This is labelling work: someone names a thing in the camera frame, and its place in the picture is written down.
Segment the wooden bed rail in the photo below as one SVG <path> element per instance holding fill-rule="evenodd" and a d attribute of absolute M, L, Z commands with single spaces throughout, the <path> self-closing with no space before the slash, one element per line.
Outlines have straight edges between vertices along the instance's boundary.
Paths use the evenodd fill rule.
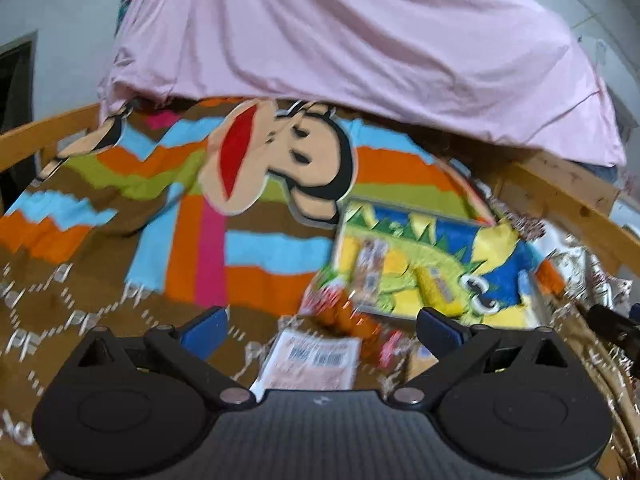
<path fill-rule="evenodd" d="M 37 152 L 41 152 L 40 163 L 44 167 L 56 155 L 59 140 L 97 128 L 99 109 L 98 104 L 88 105 L 0 135 L 0 171 Z"/>

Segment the colorful striped blanket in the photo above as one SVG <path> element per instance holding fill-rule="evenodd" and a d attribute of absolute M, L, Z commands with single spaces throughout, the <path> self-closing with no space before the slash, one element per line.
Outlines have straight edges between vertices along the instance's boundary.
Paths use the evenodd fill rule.
<path fill-rule="evenodd" d="M 91 283 L 76 300 L 87 312 L 135 286 L 292 314 L 330 259 L 348 194 L 495 224 L 407 135 L 326 105 L 209 100 L 119 127 L 113 147 L 70 156 L 0 219 L 0 262 L 31 283 L 72 264 L 68 288 Z"/>

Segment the pink bedsheet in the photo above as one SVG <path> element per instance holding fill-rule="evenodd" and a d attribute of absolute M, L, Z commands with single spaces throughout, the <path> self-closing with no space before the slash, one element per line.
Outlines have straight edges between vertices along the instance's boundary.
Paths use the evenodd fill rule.
<path fill-rule="evenodd" d="M 604 83 L 533 0 L 134 0 L 100 85 L 324 100 L 610 166 L 625 154 Z"/>

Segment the round suction pad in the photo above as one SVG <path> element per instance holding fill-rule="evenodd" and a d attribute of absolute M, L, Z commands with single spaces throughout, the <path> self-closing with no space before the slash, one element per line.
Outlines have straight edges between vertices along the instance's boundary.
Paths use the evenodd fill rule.
<path fill-rule="evenodd" d="M 52 468 L 86 478 L 126 476 L 153 472 L 190 452 L 205 421 L 202 399 L 180 381 L 88 368 L 46 391 L 33 431 Z"/>
<path fill-rule="evenodd" d="M 444 433 L 498 471 L 557 474 L 593 464 L 611 434 L 604 400 L 562 370 L 536 368 L 529 380 L 498 372 L 462 381 L 438 409 Z"/>

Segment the barcode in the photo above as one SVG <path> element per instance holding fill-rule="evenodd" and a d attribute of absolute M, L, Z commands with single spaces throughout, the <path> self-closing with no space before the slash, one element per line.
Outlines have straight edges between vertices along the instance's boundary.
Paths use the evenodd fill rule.
<path fill-rule="evenodd" d="M 447 286 L 447 282 L 445 282 L 442 279 L 442 275 L 440 273 L 440 271 L 438 269 L 436 269 L 435 267 L 430 267 L 429 271 L 431 272 L 431 275 L 433 276 L 433 279 L 436 282 L 436 286 L 438 287 L 438 291 L 440 292 L 440 294 L 442 295 L 442 297 L 444 298 L 444 301 L 446 301 L 447 303 L 451 303 L 453 301 L 453 293 L 450 290 L 450 288 Z"/>
<path fill-rule="evenodd" d="M 289 354 L 289 361 L 306 361 L 309 359 L 309 354 L 311 354 L 311 348 L 294 346 Z"/>
<path fill-rule="evenodd" d="M 342 358 L 344 354 L 338 354 L 336 352 L 332 353 L 317 353 L 314 358 L 314 366 L 324 367 L 324 366 L 340 366 L 342 364 Z"/>
<path fill-rule="evenodd" d="M 364 289 L 375 290 L 378 284 L 378 276 L 376 274 L 367 274 L 364 278 Z"/>

